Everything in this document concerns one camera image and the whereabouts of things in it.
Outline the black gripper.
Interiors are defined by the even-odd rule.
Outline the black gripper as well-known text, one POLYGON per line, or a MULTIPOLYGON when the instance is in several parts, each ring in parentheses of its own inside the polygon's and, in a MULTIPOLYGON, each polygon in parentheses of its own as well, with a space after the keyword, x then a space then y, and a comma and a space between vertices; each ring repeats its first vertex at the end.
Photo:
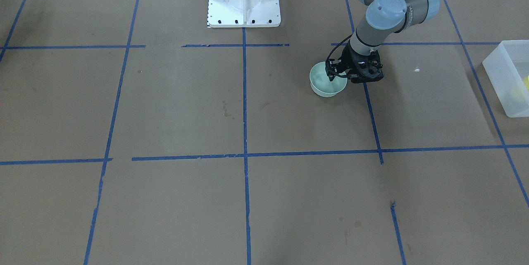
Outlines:
POLYGON ((358 78, 371 78, 370 56, 362 55, 346 45, 339 59, 326 59, 326 75, 329 82, 333 82, 336 77, 343 78, 343 74, 357 75, 358 78))

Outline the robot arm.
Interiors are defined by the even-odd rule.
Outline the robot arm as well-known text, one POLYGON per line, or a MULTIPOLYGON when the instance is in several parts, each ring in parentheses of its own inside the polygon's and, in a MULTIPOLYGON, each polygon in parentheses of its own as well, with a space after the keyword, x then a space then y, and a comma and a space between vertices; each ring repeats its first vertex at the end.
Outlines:
POLYGON ((379 48, 392 33, 422 24, 440 10, 440 0, 359 0, 366 5, 363 20, 353 33, 341 42, 338 59, 325 60, 329 81, 343 78, 353 84, 366 84, 383 79, 379 48))

